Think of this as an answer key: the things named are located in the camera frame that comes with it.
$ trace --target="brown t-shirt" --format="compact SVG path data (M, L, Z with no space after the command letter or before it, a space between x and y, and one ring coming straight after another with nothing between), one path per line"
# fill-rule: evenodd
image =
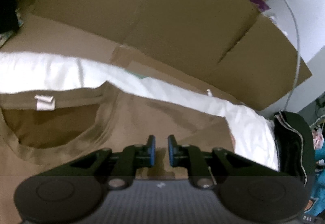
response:
M35 95L53 96L55 109L37 111ZM126 94L109 83L96 89L0 95L0 223L18 223L15 188L22 180L97 149L122 151L156 136L156 165L137 178L186 178L172 168L167 138L203 151L233 151L226 120L176 104Z

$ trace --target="clothing tag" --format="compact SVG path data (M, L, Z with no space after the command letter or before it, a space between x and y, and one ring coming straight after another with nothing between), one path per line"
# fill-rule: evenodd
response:
M55 109L54 96L36 95L34 98L37 99L37 103L36 103L37 111L45 111L45 110L54 110Z
M213 94L212 94L212 92L211 92L210 89L207 89L206 91L207 91L207 93L208 93L208 96L213 96Z

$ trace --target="teal fabric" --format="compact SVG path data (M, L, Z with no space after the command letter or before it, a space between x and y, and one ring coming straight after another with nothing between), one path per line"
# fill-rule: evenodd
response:
M315 151L315 162L321 159L325 159L325 144L323 144L322 149ZM325 170L316 174L316 181L311 192L311 200L313 201L313 206L305 213L317 216L325 210Z
M132 71L129 71L129 70L125 70L126 72L130 73L130 74L133 74L135 75L136 77L138 77L139 79L144 79L144 78L147 78L147 76L145 75L142 75L142 74L137 74L135 72L132 72Z

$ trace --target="white fabric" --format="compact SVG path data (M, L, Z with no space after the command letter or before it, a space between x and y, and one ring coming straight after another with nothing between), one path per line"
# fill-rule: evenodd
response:
M236 140L235 153L278 170L269 121L246 106L201 95L154 78L140 79L122 68L87 59L45 53L0 52L0 93L96 88L105 81L126 93L225 117Z

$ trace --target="black cloth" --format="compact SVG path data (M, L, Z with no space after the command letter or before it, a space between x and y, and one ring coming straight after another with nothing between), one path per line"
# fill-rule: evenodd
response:
M286 111L275 114L274 123L280 171L306 182L305 187L311 193L316 163L313 135L308 124L299 114Z
M0 33L19 30L16 0L0 0Z

